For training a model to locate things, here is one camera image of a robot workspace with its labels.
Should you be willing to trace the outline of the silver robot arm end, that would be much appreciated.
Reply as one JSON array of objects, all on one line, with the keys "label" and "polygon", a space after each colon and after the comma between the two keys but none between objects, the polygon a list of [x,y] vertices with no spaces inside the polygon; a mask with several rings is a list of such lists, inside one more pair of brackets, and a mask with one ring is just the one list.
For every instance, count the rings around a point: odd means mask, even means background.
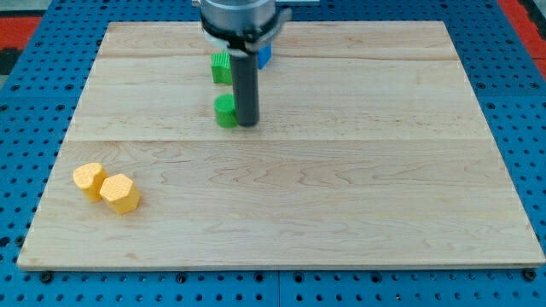
[{"label": "silver robot arm end", "polygon": [[236,57],[257,54],[270,45],[292,8],[317,6],[319,0],[193,0],[200,10],[206,40],[215,48]]}]

